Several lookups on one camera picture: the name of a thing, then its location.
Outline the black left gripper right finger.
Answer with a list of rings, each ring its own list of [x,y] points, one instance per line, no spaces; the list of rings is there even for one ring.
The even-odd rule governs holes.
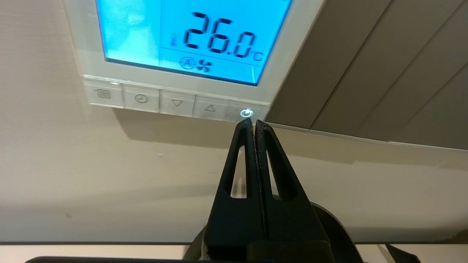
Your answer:
[[[267,238],[328,242],[274,129],[260,120],[256,121],[255,145]]]

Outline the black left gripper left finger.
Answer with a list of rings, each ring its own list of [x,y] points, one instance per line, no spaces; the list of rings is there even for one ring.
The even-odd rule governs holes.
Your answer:
[[[244,148],[246,198],[233,198],[232,186],[238,154]],[[262,200],[251,119],[236,125],[227,160],[205,228],[205,255],[212,261],[245,261],[247,246],[264,237]]]

